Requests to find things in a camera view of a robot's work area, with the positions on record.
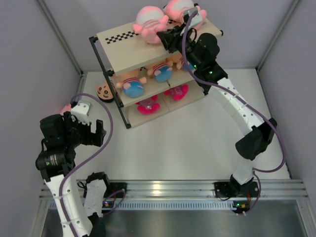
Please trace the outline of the pink striped plush toy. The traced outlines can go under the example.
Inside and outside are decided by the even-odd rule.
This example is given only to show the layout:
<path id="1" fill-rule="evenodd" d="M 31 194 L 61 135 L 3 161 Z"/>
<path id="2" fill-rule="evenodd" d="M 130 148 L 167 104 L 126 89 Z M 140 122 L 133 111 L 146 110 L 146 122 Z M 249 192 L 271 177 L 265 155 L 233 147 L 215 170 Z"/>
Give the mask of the pink striped plush toy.
<path id="1" fill-rule="evenodd" d="M 136 34 L 149 44 L 160 44 L 157 32 L 167 31 L 169 17 L 156 6 L 145 6 L 137 14 L 132 26 Z"/>
<path id="2" fill-rule="evenodd" d="M 65 105 L 63 108 L 62 108 L 62 110 L 60 111 L 60 115 L 64 115 L 64 113 L 66 113 L 66 112 L 71 112 L 71 110 L 72 110 L 72 108 L 74 107 L 74 105 L 72 105 L 72 104 L 67 104 L 67 105 Z"/>
<path id="3" fill-rule="evenodd" d="M 195 26 L 195 29 L 198 30 L 207 17 L 206 10 L 201 9 L 198 3 L 194 3 L 192 0 L 170 0 L 162 10 L 169 19 L 184 23 L 184 12 L 194 7 L 198 9 L 198 13 L 202 16 L 202 22 Z"/>

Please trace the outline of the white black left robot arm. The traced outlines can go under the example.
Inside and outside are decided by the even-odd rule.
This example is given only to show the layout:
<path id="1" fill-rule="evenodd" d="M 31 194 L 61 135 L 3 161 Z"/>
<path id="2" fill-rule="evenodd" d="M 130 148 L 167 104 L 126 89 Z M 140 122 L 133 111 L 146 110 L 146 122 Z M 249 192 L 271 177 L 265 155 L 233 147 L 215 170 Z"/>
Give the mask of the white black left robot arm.
<path id="1" fill-rule="evenodd" d="M 104 172 L 92 173 L 86 180 L 85 201 L 81 200 L 76 177 L 75 148 L 103 146 L 106 131 L 101 120 L 96 131 L 70 112 L 48 116 L 40 121 L 44 135 L 36 168 L 54 198 L 65 237 L 101 237 L 106 233 L 102 201 L 112 190 Z"/>

